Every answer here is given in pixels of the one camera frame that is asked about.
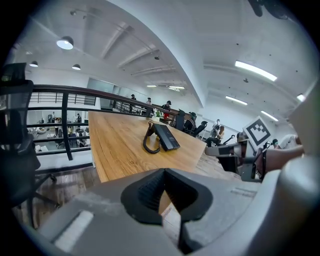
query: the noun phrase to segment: desk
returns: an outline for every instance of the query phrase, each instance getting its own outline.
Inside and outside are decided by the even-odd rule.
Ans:
[[[168,125],[180,148],[165,152],[161,147],[159,153],[150,154],[143,148],[143,140],[151,118],[94,111],[89,111],[88,117],[91,152],[101,182],[158,168],[194,172],[206,146]],[[158,141],[153,134],[148,137],[147,146],[155,150]]]

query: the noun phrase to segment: metal railing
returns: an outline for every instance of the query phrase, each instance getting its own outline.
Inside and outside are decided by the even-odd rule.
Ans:
[[[175,113],[166,111],[157,106],[149,105],[143,103],[141,101],[137,101],[134,99],[130,99],[127,97],[119,96],[116,94],[103,92],[99,90],[93,90],[88,88],[81,87],[73,87],[73,86],[63,86],[63,85],[42,85],[35,84],[33,87],[33,95],[44,95],[51,94],[55,95],[56,99],[54,102],[61,102],[61,106],[41,106],[41,107],[29,107],[28,111],[43,111],[43,110],[59,110],[61,111],[61,123],[35,123],[35,124],[27,124],[27,128],[45,128],[45,127],[58,127],[62,129],[62,137],[50,137],[50,138],[41,138],[34,139],[35,143],[45,143],[45,142],[56,142],[61,143],[64,142],[65,149],[60,150],[51,150],[51,151],[43,151],[37,152],[38,156],[43,155],[54,155],[54,154],[67,154],[68,159],[73,160],[72,153],[80,152],[80,151],[88,151],[91,149],[90,146],[79,147],[79,148],[70,148],[70,142],[76,140],[87,140],[90,139],[90,136],[69,136],[68,127],[81,127],[81,126],[89,126],[89,123],[86,122],[68,122],[67,111],[95,111],[95,112],[106,112],[106,113],[115,113],[119,115],[130,115],[137,117],[151,117],[152,110],[154,108],[160,109],[162,112],[170,115],[170,119],[173,120],[176,116]],[[71,107],[68,106],[68,103],[74,104],[78,102],[78,99],[84,99],[83,102],[87,101],[87,99],[91,100],[91,105],[95,105],[96,97],[108,99],[113,101],[113,110],[102,110],[102,109],[92,109],[85,107]]]
[[[59,92],[33,92],[30,98],[31,103],[62,103],[63,93]],[[80,94],[69,94],[68,103],[82,104],[94,106],[96,104],[96,97],[84,96]]]

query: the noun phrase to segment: white wall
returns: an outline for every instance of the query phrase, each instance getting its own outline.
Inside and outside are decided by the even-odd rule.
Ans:
[[[171,108],[174,110],[183,110],[186,113],[195,112],[197,113],[200,109],[200,105],[196,98],[190,94],[173,91],[167,88],[149,88],[150,93],[148,97],[151,97],[151,103],[162,106],[167,101],[171,101]]]
[[[87,85],[88,89],[98,90],[98,91],[102,91],[110,94],[112,94],[114,87],[115,85],[113,85],[112,83],[96,80],[92,78],[89,78],[88,85]],[[108,109],[110,107],[110,99],[101,98],[100,106],[102,108]]]
[[[26,66],[26,79],[34,84],[64,85],[87,88],[89,78],[103,80],[110,84],[145,93],[141,81],[118,69],[116,66],[89,55],[77,54],[32,54],[25,55],[17,62],[30,63],[37,60],[39,67]],[[81,70],[74,70],[74,64]]]
[[[89,76],[72,70],[33,68],[25,78],[35,85],[58,85],[87,88]]]
[[[196,125],[200,125],[201,121],[207,121],[208,125],[206,130],[211,130],[213,122],[220,119],[221,125],[225,128],[224,139],[222,140],[222,142],[224,142],[229,139],[231,135],[237,135],[238,132],[242,132],[243,127],[257,116],[260,116],[265,121],[271,133],[271,138],[273,139],[276,129],[275,122],[262,116],[254,109],[249,109],[248,106],[211,96],[207,98],[205,107],[198,111]],[[234,138],[228,143],[236,143],[236,141],[237,139]]]
[[[137,101],[146,103],[148,100],[148,96],[144,93],[129,89],[129,88],[124,88],[121,87],[118,91],[118,95],[131,98],[131,95],[134,94],[134,97],[136,98]]]

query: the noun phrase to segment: wooden floor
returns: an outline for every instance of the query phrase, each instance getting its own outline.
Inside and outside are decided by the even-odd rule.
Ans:
[[[224,171],[216,157],[207,156],[205,153],[202,154],[196,166],[195,173],[217,179],[240,180],[239,176]],[[60,172],[56,173],[55,176],[57,178],[56,183],[53,183],[48,179],[39,188],[38,192],[61,205],[66,204],[74,196],[83,193],[90,187],[100,184],[97,171],[93,167]],[[33,218],[35,226],[37,227],[44,223],[54,211],[55,208],[53,205],[44,203],[42,200],[35,198],[33,200]],[[14,213],[20,221],[28,223],[27,205],[25,202],[22,204],[21,210],[15,208]],[[162,216],[164,217],[164,226],[168,226],[168,235],[173,240],[177,240],[180,215],[175,210],[174,206],[170,204],[166,211],[163,212]]]

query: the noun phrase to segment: black office chair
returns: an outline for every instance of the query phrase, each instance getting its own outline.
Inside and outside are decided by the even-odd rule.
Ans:
[[[206,127],[207,127],[208,122],[207,121],[202,121],[201,124],[195,129],[191,135],[193,137],[197,137],[199,133],[201,133]]]
[[[39,177],[35,170],[40,167],[40,162],[36,156],[33,136],[28,134],[26,125],[32,89],[33,83],[27,80],[1,82],[0,96],[5,96],[2,97],[1,105],[5,107],[0,110],[0,179],[6,181],[6,196],[12,208],[27,201],[28,220],[34,227],[34,197],[56,208],[60,205],[36,192],[48,178],[54,182],[57,179],[47,174],[36,181]]]
[[[65,144],[64,139],[63,139],[64,135],[63,135],[61,129],[59,129],[59,131],[58,131],[58,137],[59,137],[59,138],[62,138],[62,139],[59,139],[59,140],[56,140],[56,141],[55,141],[55,146],[58,147],[58,149],[59,149],[59,147],[60,147],[61,145],[64,145],[64,144]]]
[[[178,129],[179,131],[183,131],[184,121],[185,121],[185,112],[179,109],[178,115],[175,117],[174,128]]]

